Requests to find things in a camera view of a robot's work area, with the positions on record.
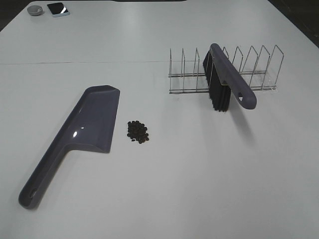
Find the pile of coffee beans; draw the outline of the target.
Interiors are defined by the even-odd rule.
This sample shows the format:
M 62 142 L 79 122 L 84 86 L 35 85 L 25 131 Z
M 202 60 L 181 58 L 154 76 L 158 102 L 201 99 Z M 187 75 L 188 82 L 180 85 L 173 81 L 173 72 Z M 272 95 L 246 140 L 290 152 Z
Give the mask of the pile of coffee beans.
M 145 143 L 146 141 L 149 141 L 149 133 L 148 128 L 145 126 L 144 123 L 133 120 L 129 121 L 127 123 L 128 126 L 128 132 L 127 137 L 131 139 L 131 141 L 136 141 L 139 144 Z

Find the purple plastic dustpan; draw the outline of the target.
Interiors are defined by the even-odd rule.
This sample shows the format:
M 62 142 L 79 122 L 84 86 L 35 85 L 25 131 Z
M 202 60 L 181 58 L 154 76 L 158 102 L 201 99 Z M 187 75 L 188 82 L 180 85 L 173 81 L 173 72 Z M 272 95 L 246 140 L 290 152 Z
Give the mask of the purple plastic dustpan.
M 120 90 L 109 85 L 92 86 L 84 91 L 22 188 L 18 197 L 22 207 L 38 206 L 68 152 L 110 152 L 119 97 Z

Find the purple hand brush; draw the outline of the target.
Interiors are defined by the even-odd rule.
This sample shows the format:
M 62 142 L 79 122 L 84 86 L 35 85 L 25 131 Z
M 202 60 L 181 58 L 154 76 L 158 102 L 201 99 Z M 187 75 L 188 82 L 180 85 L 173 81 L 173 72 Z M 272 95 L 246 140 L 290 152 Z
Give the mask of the purple hand brush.
M 253 110 L 257 98 L 245 80 L 216 43 L 210 45 L 203 60 L 203 68 L 208 84 L 209 97 L 214 110 L 225 112 L 230 104 L 230 96 L 245 109 Z

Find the smartphone in blue case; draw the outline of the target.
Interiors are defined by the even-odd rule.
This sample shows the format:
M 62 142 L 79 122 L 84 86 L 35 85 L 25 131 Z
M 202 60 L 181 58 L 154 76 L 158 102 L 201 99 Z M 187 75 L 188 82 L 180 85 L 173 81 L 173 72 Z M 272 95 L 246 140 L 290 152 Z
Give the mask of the smartphone in blue case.
M 53 17 L 67 16 L 70 14 L 67 7 L 62 2 L 47 4 L 47 7 Z

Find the small grey round cap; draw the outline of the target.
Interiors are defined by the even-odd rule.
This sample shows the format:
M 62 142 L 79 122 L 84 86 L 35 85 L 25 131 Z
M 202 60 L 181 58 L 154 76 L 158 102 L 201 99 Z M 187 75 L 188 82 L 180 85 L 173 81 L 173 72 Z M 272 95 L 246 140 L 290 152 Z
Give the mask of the small grey round cap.
M 39 5 L 31 5 L 26 10 L 31 16 L 39 16 L 43 14 L 43 8 Z

